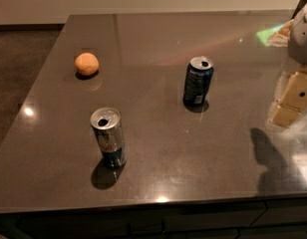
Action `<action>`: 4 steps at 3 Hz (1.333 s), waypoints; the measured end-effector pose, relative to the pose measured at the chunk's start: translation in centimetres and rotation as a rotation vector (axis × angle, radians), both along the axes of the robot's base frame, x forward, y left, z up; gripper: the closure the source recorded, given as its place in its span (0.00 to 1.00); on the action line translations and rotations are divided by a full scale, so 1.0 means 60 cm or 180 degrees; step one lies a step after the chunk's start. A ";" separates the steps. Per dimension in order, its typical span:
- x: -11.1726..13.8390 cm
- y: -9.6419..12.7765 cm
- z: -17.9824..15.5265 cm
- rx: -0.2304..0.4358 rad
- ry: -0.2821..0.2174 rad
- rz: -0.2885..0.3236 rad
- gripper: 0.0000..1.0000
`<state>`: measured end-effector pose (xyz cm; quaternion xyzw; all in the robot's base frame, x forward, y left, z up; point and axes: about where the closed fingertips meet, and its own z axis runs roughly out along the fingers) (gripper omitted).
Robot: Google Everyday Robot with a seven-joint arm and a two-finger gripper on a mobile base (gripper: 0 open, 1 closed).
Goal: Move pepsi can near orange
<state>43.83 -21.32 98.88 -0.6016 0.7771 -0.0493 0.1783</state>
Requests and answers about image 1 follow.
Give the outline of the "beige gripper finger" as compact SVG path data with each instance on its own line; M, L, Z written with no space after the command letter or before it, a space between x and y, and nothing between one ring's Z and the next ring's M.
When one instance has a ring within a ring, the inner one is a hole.
M277 31L268 37L267 44L273 47L287 47L292 24L293 19L282 25Z
M283 72L269 110L269 121L290 127L307 109L307 71Z

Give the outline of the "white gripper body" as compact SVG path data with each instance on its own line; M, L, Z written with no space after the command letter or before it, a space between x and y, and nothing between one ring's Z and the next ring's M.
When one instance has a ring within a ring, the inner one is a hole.
M292 16L288 41L288 55L307 66L307 0L300 0Z

